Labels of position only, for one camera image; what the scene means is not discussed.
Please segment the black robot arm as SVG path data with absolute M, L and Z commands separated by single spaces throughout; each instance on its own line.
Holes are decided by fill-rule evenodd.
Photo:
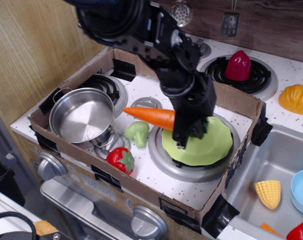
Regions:
M 172 138 L 185 148 L 201 139 L 214 112 L 211 76 L 197 70 L 200 47 L 159 4 L 149 0 L 72 0 L 79 27 L 99 44 L 140 56 L 155 72 L 175 110 Z

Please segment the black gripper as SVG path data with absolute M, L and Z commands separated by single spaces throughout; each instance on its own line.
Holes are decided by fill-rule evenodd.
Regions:
M 217 99 L 212 77 L 199 71 L 164 71 L 160 89 L 175 110 L 172 138 L 177 146 L 186 148 L 189 137 L 202 139 Z

